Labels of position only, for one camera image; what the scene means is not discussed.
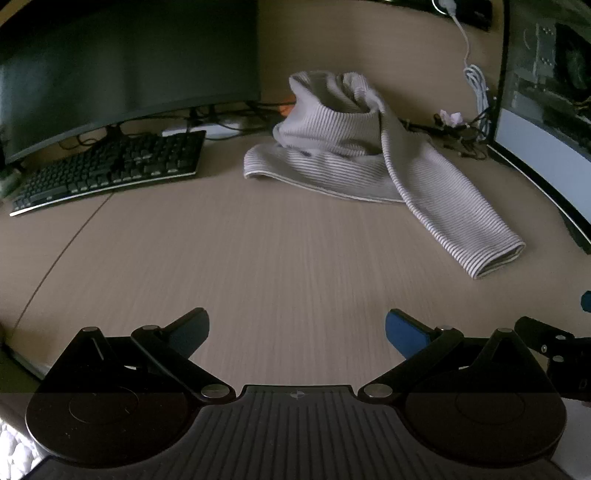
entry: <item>black monitor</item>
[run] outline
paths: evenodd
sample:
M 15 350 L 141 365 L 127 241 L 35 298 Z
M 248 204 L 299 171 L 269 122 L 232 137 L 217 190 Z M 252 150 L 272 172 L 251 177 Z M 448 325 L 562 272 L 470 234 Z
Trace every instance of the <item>black monitor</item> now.
M 491 149 L 591 253 L 591 0 L 506 0 L 499 91 Z
M 259 99 L 256 0 L 33 0 L 0 27 L 7 163 L 132 118 Z

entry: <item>black cable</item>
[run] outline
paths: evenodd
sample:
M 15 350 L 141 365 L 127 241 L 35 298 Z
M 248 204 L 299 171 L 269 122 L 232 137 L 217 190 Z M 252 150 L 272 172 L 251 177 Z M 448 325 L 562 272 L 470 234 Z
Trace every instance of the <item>black cable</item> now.
M 403 123 L 406 125 L 406 129 L 410 132 L 416 132 L 417 130 L 419 130 L 430 135 L 436 135 L 437 137 L 442 137 L 447 134 L 443 128 L 431 127 L 429 125 L 412 124 L 406 121 L 404 121 Z
M 59 147 L 60 147 L 62 150 L 75 150 L 75 149 L 77 149 L 77 148 L 80 146 L 80 145 L 75 145 L 74 147 L 64 147 L 64 146 L 61 144 L 61 141 L 59 141 L 57 144 L 59 145 Z
M 253 110 L 252 108 L 244 108 L 244 109 L 240 109 L 240 110 L 227 110 L 224 112 L 218 112 L 217 115 L 218 116 L 223 116 L 223 115 L 258 116 L 257 112 L 265 112 L 265 113 L 272 113 L 274 115 L 280 115 L 280 113 L 277 110 L 271 110 L 268 108 L 257 108 L 256 111 Z
M 158 119 L 158 118 L 162 118 L 162 119 L 175 119 L 175 120 L 190 120 L 190 117 L 188 116 L 183 116 L 183 115 L 146 115 L 146 116 L 140 116 L 138 118 L 131 118 L 129 120 L 125 120 L 124 122 L 121 122 L 120 125 L 126 124 L 127 122 L 135 122 L 137 120 L 153 120 L 153 119 Z
M 250 107 L 250 109 L 255 114 L 255 116 L 257 116 L 258 118 L 260 118 L 266 125 L 269 125 L 269 126 L 271 126 L 271 121 L 269 120 L 269 118 L 267 116 L 264 115 L 264 112 L 266 112 L 266 113 L 272 113 L 274 115 L 278 115 L 279 114 L 279 112 L 277 112 L 276 110 L 268 110 L 266 108 L 260 108 L 255 103 L 247 102 L 246 104 Z
M 482 118 L 488 116 L 489 112 L 491 111 L 491 107 L 488 107 L 486 109 L 484 109 L 482 112 L 480 112 L 478 114 L 478 116 L 472 120 L 471 122 L 468 122 L 468 125 L 472 126 L 472 124 L 475 124 L 477 121 L 481 120 Z
M 575 106 L 575 108 L 587 107 L 587 105 L 591 105 L 591 96 L 589 96 L 587 99 L 583 100 L 582 102 L 574 102 L 573 105 Z
M 76 135 L 76 140 L 78 140 L 78 145 L 82 147 L 91 147 L 98 142 L 96 138 L 87 138 L 86 140 L 81 140 L 80 134 Z
M 472 145 L 472 152 L 458 152 L 462 158 L 473 158 L 474 160 L 486 160 L 488 156 L 476 145 Z
M 288 105 L 295 105 L 295 102 L 281 102 L 281 103 L 262 103 L 262 102 L 253 102 L 260 106 L 288 106 Z

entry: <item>curved monitor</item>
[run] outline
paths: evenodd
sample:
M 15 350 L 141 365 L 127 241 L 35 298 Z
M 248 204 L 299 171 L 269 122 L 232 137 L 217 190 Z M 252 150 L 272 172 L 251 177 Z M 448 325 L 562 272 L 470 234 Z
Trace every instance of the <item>curved monitor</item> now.
M 505 2 L 505 52 L 489 146 L 591 245 L 591 2 Z
M 7 162 L 139 116 L 259 99 L 256 0 L 33 0 L 0 28 Z

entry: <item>keyboard key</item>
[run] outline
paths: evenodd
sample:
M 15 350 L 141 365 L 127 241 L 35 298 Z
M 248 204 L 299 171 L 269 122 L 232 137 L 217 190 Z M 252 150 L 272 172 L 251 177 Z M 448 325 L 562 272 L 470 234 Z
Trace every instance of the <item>keyboard key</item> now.
M 88 172 L 88 175 L 90 175 L 91 177 L 98 177 L 99 175 L 105 175 L 105 174 L 109 173 L 110 171 L 111 171 L 110 165 L 101 165 L 101 166 L 96 166 L 95 168 L 90 170 Z
M 144 171 L 149 173 L 150 175 L 160 175 L 162 172 L 166 171 L 166 165 L 164 163 L 155 163 L 152 165 L 146 165 L 144 167 Z
M 59 187 L 55 187 L 52 189 L 45 190 L 43 192 L 36 193 L 32 195 L 29 199 L 31 203 L 38 202 L 39 200 L 54 200 L 59 196 L 64 196 L 64 194 L 68 193 L 68 189 L 65 185 L 60 185 Z

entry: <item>white striped sweater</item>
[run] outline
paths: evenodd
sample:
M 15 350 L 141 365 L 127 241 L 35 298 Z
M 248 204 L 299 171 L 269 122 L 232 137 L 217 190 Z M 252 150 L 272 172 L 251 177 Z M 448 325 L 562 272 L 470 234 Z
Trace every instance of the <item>white striped sweater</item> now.
M 300 72 L 296 104 L 251 148 L 246 178 L 265 175 L 318 192 L 404 202 L 472 278 L 514 259 L 524 241 L 476 187 L 421 134 L 407 132 L 359 73 Z

